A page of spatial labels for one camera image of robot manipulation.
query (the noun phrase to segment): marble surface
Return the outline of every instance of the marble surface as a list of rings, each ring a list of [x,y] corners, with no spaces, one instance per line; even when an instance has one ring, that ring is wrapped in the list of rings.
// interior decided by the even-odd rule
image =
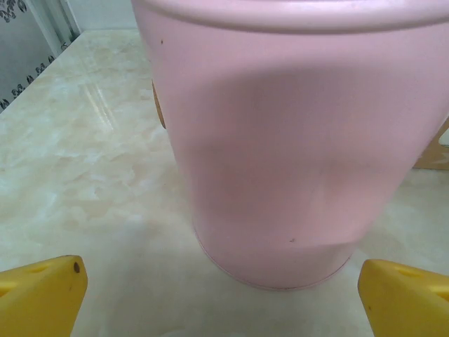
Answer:
[[[332,279],[233,280],[198,245],[151,78],[136,31],[85,32],[0,114],[0,270],[82,256],[73,336],[368,337],[365,259],[449,274],[449,172],[411,171]]]

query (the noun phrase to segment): container lid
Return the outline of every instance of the container lid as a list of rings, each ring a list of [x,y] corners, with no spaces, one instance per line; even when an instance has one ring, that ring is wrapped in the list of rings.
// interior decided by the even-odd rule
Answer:
[[[449,0],[137,0],[184,21],[228,29],[349,33],[449,21]]]

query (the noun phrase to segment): pink container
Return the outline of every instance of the pink container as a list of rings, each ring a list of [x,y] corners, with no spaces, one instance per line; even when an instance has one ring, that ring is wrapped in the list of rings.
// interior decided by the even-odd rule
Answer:
[[[449,111],[449,1],[133,0],[207,254],[310,286]]]

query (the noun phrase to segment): yellow object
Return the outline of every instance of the yellow object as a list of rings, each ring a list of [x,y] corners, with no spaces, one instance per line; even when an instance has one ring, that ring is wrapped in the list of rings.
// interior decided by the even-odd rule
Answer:
[[[86,289],[78,256],[0,272],[0,336],[69,337]]]
[[[449,277],[367,260],[358,292],[376,337],[449,336]]]

